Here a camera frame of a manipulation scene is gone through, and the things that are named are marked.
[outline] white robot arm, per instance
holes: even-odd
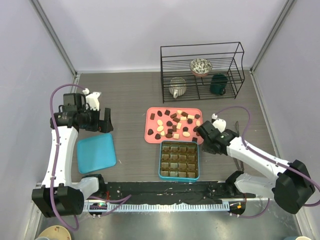
[[[54,119],[59,133],[59,150],[53,182],[55,206],[61,216],[78,215],[82,212],[84,201],[93,193],[105,192],[105,182],[100,174],[87,175],[77,184],[71,181],[71,164],[74,146],[80,129],[91,132],[108,133],[113,130],[111,110],[105,108],[104,120],[100,120],[100,92],[90,93],[86,88],[81,93],[63,95],[63,105]],[[32,200],[47,218],[54,217],[50,200],[52,170],[55,163],[57,135],[50,119],[52,128],[52,144],[48,168],[41,188],[32,191]]]
[[[226,129],[226,121],[212,115],[211,122],[206,121],[197,132],[204,139],[202,150],[212,154],[225,154],[243,161],[258,170],[265,177],[251,176],[242,171],[234,172],[226,181],[240,193],[274,199],[285,211],[296,214],[315,192],[315,187],[296,173],[279,166],[291,167],[310,177],[306,166],[299,160],[289,162],[272,156],[247,141],[243,142],[236,132]]]

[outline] cream-colored candy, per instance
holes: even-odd
[[[182,133],[182,135],[185,136],[185,137],[190,137],[190,133],[187,132],[187,131],[184,131],[184,132]]]
[[[162,132],[164,130],[164,126],[158,126],[158,128],[156,129],[158,132]]]

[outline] metal shelf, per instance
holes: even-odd
[[[215,53],[212,53],[215,47],[218,46]],[[234,51],[222,51],[224,49],[234,48]],[[170,54],[166,55],[166,49],[169,49]],[[204,53],[212,48],[211,53]],[[199,54],[182,54],[183,51],[194,53],[199,51]],[[244,50],[240,42],[225,42],[225,43],[209,43],[196,45],[177,45],[177,46],[162,46],[160,48],[161,55],[161,86],[163,102],[188,101],[188,100],[205,100],[205,99],[221,99],[221,98],[236,98],[242,84],[245,81],[243,71],[243,55]],[[190,62],[196,58],[205,58],[212,64],[211,72],[205,77],[194,76],[190,70]],[[226,77],[227,83],[224,81],[213,82],[214,75],[222,74]],[[176,82],[186,85],[186,92],[178,98],[173,98],[169,92],[171,79],[180,77],[185,80]],[[223,84],[225,94],[213,94],[210,92],[211,85]]]

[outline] patterned bowl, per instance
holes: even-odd
[[[190,69],[193,75],[197,77],[205,77],[212,70],[212,64],[204,58],[196,58],[190,62]]]

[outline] cup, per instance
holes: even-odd
[[[311,240],[306,236],[288,236],[284,240]]]
[[[170,81],[169,92],[176,99],[185,94],[187,90],[186,81],[182,77],[174,77]]]

